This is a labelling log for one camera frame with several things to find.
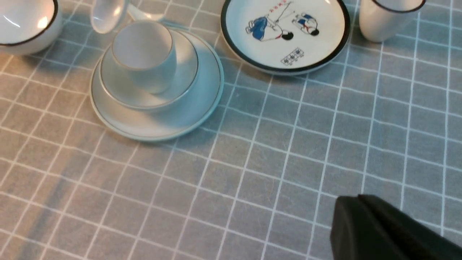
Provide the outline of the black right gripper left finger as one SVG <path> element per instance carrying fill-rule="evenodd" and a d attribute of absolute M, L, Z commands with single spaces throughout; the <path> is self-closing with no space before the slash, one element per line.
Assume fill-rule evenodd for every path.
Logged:
<path fill-rule="evenodd" d="M 330 243 L 335 260 L 404 260 L 393 242 L 358 197 L 339 196 L 335 202 Z"/>

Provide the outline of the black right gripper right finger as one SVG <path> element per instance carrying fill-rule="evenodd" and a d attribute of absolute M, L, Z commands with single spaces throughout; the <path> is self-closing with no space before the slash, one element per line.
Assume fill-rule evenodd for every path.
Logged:
<path fill-rule="evenodd" d="M 461 247 L 414 220 L 375 195 L 360 194 L 363 202 L 394 243 L 411 260 L 460 260 Z"/>

